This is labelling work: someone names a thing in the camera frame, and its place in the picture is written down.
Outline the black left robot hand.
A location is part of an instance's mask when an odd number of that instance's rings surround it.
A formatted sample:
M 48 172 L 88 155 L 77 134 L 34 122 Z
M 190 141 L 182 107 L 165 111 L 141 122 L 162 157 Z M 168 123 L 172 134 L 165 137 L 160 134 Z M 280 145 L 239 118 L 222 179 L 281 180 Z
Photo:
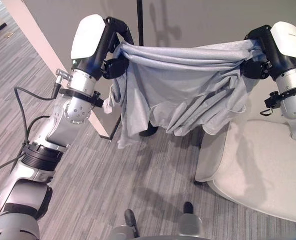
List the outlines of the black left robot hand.
M 71 69 L 81 70 L 96 80 L 122 76 L 129 66 L 129 60 L 123 55 L 106 60 L 107 53 L 113 53 L 120 44 L 117 35 L 131 45 L 134 43 L 128 26 L 119 19 L 104 19 L 98 14 L 83 18 L 72 43 Z

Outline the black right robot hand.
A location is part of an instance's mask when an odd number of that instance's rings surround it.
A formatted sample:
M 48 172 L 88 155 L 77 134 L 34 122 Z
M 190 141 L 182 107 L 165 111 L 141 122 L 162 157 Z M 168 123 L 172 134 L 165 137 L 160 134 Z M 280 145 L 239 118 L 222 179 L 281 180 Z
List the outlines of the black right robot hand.
M 263 58 L 243 63 L 242 74 L 250 79 L 276 80 L 285 72 L 296 69 L 296 26 L 279 21 L 273 26 L 263 25 L 250 31 L 246 40 L 254 40 Z

